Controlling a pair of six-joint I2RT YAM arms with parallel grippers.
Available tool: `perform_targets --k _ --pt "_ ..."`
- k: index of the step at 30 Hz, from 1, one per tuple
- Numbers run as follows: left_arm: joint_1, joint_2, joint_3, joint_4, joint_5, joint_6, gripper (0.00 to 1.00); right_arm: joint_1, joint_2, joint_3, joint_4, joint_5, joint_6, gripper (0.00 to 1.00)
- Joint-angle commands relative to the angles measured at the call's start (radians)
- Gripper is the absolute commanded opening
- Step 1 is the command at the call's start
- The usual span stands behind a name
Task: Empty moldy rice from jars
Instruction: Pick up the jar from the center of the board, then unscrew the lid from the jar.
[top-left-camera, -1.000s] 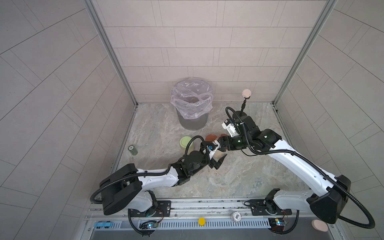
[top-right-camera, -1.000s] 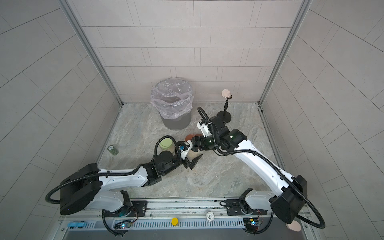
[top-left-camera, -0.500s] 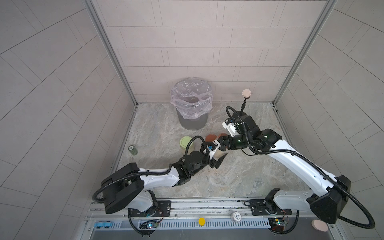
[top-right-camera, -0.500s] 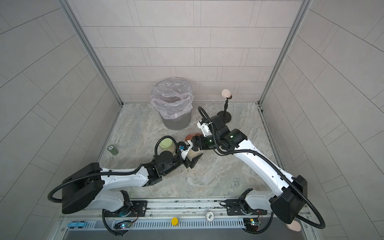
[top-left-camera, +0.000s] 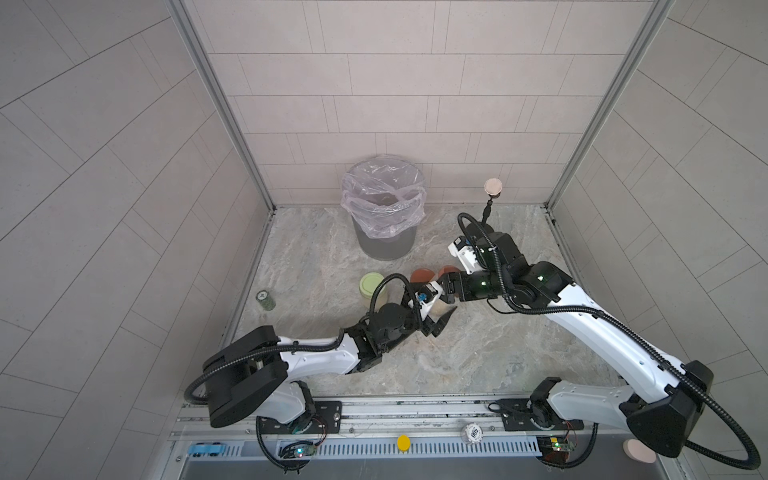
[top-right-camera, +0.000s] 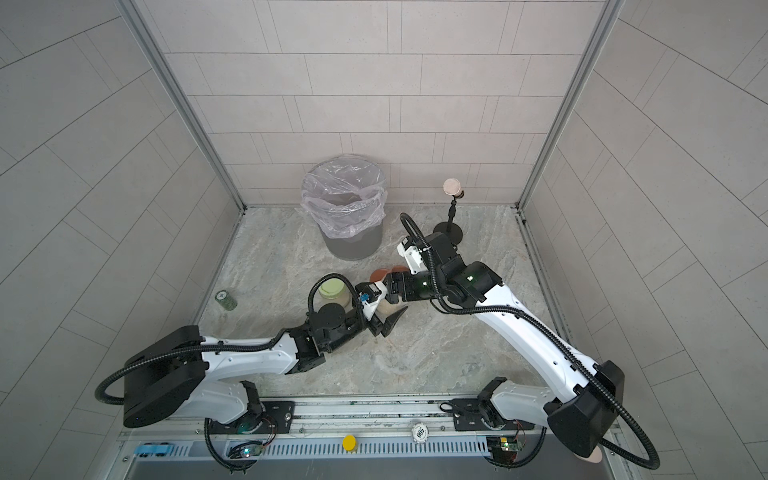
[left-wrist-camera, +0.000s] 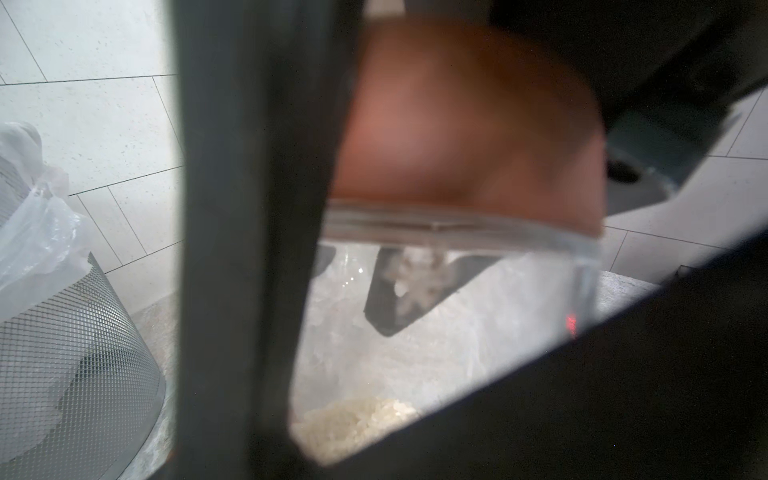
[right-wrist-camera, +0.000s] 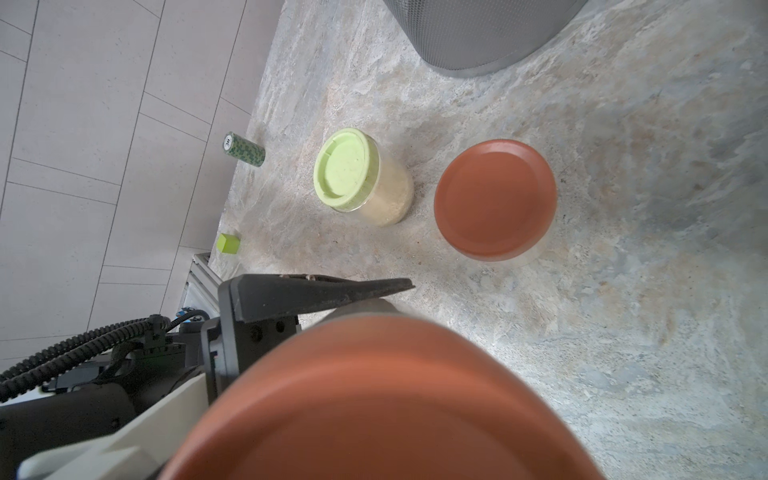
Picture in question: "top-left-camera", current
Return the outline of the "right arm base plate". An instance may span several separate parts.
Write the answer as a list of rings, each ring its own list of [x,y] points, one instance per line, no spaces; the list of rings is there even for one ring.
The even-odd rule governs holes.
[[[506,432],[562,431],[584,429],[581,420],[566,421],[544,402],[529,398],[502,398],[488,404],[488,410],[501,417]]]

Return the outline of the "red jar lid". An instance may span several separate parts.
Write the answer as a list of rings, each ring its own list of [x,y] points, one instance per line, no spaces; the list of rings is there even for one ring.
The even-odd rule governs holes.
[[[449,273],[461,273],[462,270],[454,265],[445,265],[437,273],[436,278],[439,279]]]

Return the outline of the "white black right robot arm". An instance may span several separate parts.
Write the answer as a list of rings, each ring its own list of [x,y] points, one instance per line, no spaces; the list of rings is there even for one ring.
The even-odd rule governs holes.
[[[627,429],[660,455],[680,455],[704,403],[663,365],[679,367],[679,359],[654,346],[643,348],[623,323],[599,318],[601,308],[567,273],[547,261],[528,264],[507,234],[494,232],[473,241],[460,236],[449,251],[463,271],[441,279],[448,299],[466,302],[508,293],[525,312],[543,310],[626,382],[598,387],[548,377],[528,401],[534,425],[548,429],[558,421],[586,420]]]

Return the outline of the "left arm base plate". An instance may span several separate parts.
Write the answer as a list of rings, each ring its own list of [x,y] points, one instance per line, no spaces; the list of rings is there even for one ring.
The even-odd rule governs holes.
[[[341,401],[315,401],[296,419],[280,423],[273,418],[259,417],[256,425],[267,435],[321,435],[340,431],[343,404]]]

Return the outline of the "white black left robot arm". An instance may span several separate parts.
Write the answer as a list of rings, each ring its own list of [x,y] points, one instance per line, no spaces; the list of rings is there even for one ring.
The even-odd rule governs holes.
[[[295,340],[261,326],[209,357],[202,374],[185,390],[190,404],[208,408],[210,426],[223,428],[251,414],[293,428],[304,427],[316,412],[305,379],[314,375],[365,372],[412,334],[439,336],[456,308],[436,287],[417,292],[413,302],[387,303],[343,329],[333,339]]]

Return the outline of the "clear rice jar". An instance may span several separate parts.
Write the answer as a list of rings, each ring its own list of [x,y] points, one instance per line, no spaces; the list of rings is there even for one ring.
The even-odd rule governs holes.
[[[430,312],[434,312],[434,313],[440,314],[440,313],[445,312],[446,310],[448,310],[451,307],[456,307],[457,308],[457,305],[456,304],[448,304],[448,303],[445,303],[444,301],[442,301],[440,299],[437,299],[435,301],[435,303],[433,304],[433,306],[431,307]]]

